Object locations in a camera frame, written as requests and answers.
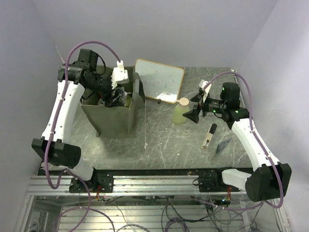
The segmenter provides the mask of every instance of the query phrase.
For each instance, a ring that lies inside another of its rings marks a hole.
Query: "gray trash bin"
[[[128,108],[98,105],[100,96],[94,94],[82,101],[82,109],[88,120],[97,131],[99,138],[130,138],[136,136],[137,110],[145,108],[145,95],[139,74],[134,67],[125,67],[128,71],[129,83],[123,84],[125,91],[132,93],[132,101]],[[98,66],[98,73],[102,73],[103,66]],[[112,68],[107,68],[104,76],[110,75]]]

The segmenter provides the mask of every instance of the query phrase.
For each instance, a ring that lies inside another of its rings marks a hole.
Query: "whiteboard frame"
[[[140,58],[139,58],[139,59],[137,59],[137,60],[135,61],[135,67],[136,67],[136,64],[137,64],[137,61],[138,61],[138,60],[147,61],[147,62],[154,63],[154,64],[160,64],[160,65],[164,65],[164,66],[172,67],[172,68],[175,68],[175,69],[180,69],[180,70],[182,70],[182,71],[183,71],[183,76],[182,76],[182,79],[181,79],[181,81],[180,81],[179,89],[178,89],[178,91],[177,91],[177,98],[176,98],[176,101],[172,102],[172,101],[165,101],[165,100],[162,100],[162,99],[161,99],[161,101],[162,101],[162,102],[167,102],[167,103],[172,103],[172,104],[175,104],[175,103],[177,102],[177,100],[178,100],[179,93],[180,93],[180,89],[181,89],[182,84],[183,84],[184,69],[179,68],[179,67],[175,67],[175,66],[171,66],[171,65],[167,65],[167,64],[162,64],[162,63],[158,63],[158,62],[154,62],[154,61],[146,60],[146,59],[140,59]],[[147,98],[151,98],[151,99],[155,99],[155,100],[159,100],[159,98],[150,97],[150,96],[147,96],[146,94],[145,94],[145,97],[147,97]]]

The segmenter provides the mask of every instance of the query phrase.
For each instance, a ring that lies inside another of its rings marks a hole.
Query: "bottle cap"
[[[179,104],[183,106],[187,106],[189,104],[189,100],[187,98],[180,98],[179,100],[177,100],[177,102],[179,102]]]

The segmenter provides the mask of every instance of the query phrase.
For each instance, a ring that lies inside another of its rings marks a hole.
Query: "white wall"
[[[308,1],[279,0],[239,69],[251,86],[260,134],[292,167],[285,205],[296,232],[309,226],[308,9]]]
[[[0,22],[0,230],[11,232],[39,167],[31,142],[48,122],[61,59],[31,1],[2,0]]]
[[[80,42],[99,40],[115,49],[125,65],[143,58],[232,68],[248,54],[277,1],[34,0],[63,57]],[[114,65],[106,49],[89,47]]]

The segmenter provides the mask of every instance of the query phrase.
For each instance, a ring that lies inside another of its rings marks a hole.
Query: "metal frame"
[[[32,214],[34,195],[25,196],[22,208],[19,212],[18,220],[14,228],[14,232],[23,232],[28,227],[30,215]]]
[[[272,204],[279,204],[279,199],[272,199]],[[277,223],[280,227],[281,232],[292,232],[292,227],[290,221],[288,219],[287,212],[285,210],[284,205],[281,206],[279,209],[275,209],[276,219],[278,220]]]
[[[101,193],[102,196],[169,196],[169,195],[207,195],[199,192],[198,186],[192,183],[197,175],[187,176],[113,176],[114,186],[112,193]],[[56,183],[58,176],[51,177]],[[87,193],[70,193],[69,186],[72,176],[63,176],[58,189],[49,187],[45,176],[31,178],[27,189],[27,196],[88,196]],[[212,195],[226,195],[226,192],[211,192]]]

